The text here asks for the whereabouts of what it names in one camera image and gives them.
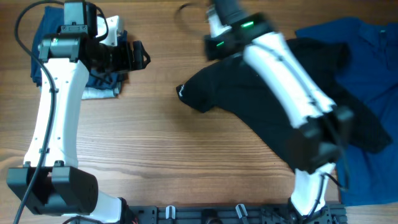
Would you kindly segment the black polo shirt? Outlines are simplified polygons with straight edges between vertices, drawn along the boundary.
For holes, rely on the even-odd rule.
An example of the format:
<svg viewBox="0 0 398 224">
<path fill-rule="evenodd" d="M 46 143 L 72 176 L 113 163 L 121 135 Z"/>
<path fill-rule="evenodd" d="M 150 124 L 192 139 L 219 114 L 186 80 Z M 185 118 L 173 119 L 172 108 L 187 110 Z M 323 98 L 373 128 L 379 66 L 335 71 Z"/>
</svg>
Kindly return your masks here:
<svg viewBox="0 0 398 224">
<path fill-rule="evenodd" d="M 351 145 L 377 153 L 392 144 L 376 115 L 335 80 L 335 75 L 349 64 L 351 52 L 347 44 L 297 38 L 288 40 L 287 45 L 321 90 L 337 105 L 347 106 L 354 113 Z M 287 147 L 294 131 L 290 121 L 264 80 L 241 56 L 201 69 L 177 86 L 176 92 L 183 103 L 202 113 L 214 106 L 234 113 L 291 169 L 296 169 L 298 158 Z"/>
</svg>

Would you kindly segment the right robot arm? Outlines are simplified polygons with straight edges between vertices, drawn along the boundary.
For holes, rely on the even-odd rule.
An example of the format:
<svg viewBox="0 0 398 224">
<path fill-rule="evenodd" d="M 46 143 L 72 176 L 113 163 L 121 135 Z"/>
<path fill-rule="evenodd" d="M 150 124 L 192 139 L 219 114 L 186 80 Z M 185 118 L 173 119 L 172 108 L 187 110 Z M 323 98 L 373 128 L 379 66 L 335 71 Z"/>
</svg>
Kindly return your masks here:
<svg viewBox="0 0 398 224">
<path fill-rule="evenodd" d="M 314 221 L 325 207 L 336 162 L 346 160 L 353 112 L 337 106 L 310 78 L 265 14 L 249 15 L 237 1 L 212 0 L 207 17 L 208 59 L 241 53 L 284 109 L 293 129 L 287 146 L 295 172 L 289 223 Z"/>
</svg>

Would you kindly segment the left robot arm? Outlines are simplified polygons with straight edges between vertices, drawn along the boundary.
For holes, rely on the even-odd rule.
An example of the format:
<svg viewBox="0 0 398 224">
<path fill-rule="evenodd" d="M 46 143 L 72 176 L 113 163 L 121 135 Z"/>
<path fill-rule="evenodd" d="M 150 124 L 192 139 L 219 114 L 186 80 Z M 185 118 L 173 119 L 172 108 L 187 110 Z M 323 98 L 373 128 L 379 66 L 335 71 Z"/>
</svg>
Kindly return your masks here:
<svg viewBox="0 0 398 224">
<path fill-rule="evenodd" d="M 64 23 L 32 55 L 42 72 L 34 135 L 22 167 L 10 168 L 7 185 L 20 209 L 65 216 L 68 222 L 137 223 L 123 198 L 99 190 L 96 177 L 80 170 L 76 136 L 81 98 L 92 70 L 99 75 L 145 69 L 150 56 L 140 41 L 120 46 L 98 34 L 102 10 L 86 1 L 63 3 Z"/>
</svg>

